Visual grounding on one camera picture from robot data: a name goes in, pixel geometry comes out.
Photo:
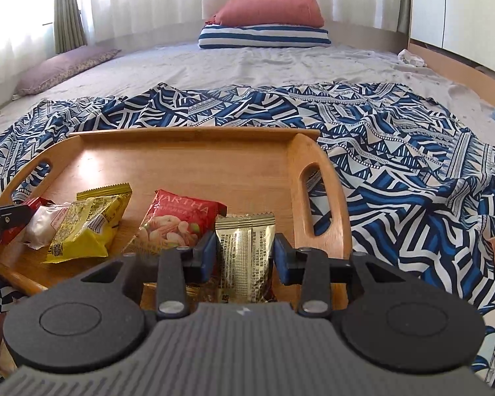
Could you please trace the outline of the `red wafer bar packet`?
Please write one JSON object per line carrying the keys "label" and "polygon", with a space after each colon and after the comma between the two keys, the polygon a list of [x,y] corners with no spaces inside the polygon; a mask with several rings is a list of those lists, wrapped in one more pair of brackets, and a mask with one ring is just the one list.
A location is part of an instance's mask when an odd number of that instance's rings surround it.
{"label": "red wafer bar packet", "polygon": [[22,204],[0,207],[0,245],[7,245],[27,226],[41,206],[53,205],[46,198],[31,198]]}

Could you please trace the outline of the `white clear snack packet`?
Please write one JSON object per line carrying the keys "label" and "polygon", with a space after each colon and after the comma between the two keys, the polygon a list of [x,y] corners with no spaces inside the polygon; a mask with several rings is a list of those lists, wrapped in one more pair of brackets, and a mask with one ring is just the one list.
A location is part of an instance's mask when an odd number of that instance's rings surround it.
{"label": "white clear snack packet", "polygon": [[41,206],[25,227],[23,243],[34,250],[48,247],[71,206],[70,203]]}

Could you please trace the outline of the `red nut snack bag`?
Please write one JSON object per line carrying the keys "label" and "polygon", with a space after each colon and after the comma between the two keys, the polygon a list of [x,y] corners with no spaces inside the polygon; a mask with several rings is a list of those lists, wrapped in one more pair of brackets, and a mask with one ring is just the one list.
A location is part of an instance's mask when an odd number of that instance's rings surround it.
{"label": "red nut snack bag", "polygon": [[220,202],[158,189],[123,252],[156,255],[170,248],[195,247],[206,232],[215,229],[219,216],[227,216],[227,207]]}

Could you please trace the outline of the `gold beige snack packet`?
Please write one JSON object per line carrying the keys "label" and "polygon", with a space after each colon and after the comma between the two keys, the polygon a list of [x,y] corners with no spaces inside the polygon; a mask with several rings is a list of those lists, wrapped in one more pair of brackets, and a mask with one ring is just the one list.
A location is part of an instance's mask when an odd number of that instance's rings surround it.
{"label": "gold beige snack packet", "polygon": [[221,303],[259,303],[273,299],[275,217],[271,213],[220,217],[215,223],[220,244]]}

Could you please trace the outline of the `yellow snack packet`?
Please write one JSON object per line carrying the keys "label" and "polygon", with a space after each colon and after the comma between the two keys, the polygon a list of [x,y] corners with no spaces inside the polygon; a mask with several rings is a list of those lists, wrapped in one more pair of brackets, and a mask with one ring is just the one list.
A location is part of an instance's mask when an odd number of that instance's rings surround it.
{"label": "yellow snack packet", "polygon": [[78,192],[50,242],[44,264],[109,256],[131,196],[128,183]]}

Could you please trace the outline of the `wooden serving tray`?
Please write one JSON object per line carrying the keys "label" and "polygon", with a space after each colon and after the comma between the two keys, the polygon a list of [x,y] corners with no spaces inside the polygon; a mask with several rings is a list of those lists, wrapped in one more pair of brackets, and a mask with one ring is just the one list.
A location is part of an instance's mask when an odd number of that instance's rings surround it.
{"label": "wooden serving tray", "polygon": [[128,183],[132,197],[110,248],[134,235],[154,193],[164,189],[225,204],[234,215],[270,212],[294,247],[346,258],[352,250],[346,198],[317,144],[318,131],[275,128],[152,128],[75,133],[28,162],[0,206],[41,163],[49,173],[35,195],[56,203],[78,192]]}

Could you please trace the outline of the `blue patterned cloth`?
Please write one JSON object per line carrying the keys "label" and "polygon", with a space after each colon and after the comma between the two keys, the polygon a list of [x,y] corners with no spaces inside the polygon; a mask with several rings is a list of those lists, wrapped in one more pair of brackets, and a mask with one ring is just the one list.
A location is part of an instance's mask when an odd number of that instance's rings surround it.
{"label": "blue patterned cloth", "polygon": [[74,132],[270,127],[319,131],[347,197],[354,249],[471,302],[485,320],[473,371],[495,387],[495,146],[396,83],[213,89],[43,100],[0,135],[0,195]]}

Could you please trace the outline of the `purple pillow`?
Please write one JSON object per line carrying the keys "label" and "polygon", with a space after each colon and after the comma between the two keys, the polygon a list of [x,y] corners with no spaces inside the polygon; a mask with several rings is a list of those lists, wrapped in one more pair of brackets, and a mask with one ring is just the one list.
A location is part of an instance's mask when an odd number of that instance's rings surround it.
{"label": "purple pillow", "polygon": [[117,48],[81,46],[56,56],[25,71],[14,89],[15,97],[37,95],[61,82],[115,58]]}

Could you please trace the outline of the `blue striped pillow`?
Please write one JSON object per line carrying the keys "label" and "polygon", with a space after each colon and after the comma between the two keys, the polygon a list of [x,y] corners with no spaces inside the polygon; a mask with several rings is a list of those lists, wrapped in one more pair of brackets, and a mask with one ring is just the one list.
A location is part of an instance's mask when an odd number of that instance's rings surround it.
{"label": "blue striped pillow", "polygon": [[207,25],[198,37],[202,49],[330,47],[328,31],[308,26],[265,24],[245,27]]}

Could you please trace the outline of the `red pillow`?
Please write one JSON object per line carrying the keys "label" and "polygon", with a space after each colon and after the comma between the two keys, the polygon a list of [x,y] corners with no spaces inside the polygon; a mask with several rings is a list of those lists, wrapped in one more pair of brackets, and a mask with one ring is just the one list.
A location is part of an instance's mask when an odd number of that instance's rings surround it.
{"label": "red pillow", "polygon": [[244,27],[263,24],[324,26],[317,0],[229,0],[207,25]]}

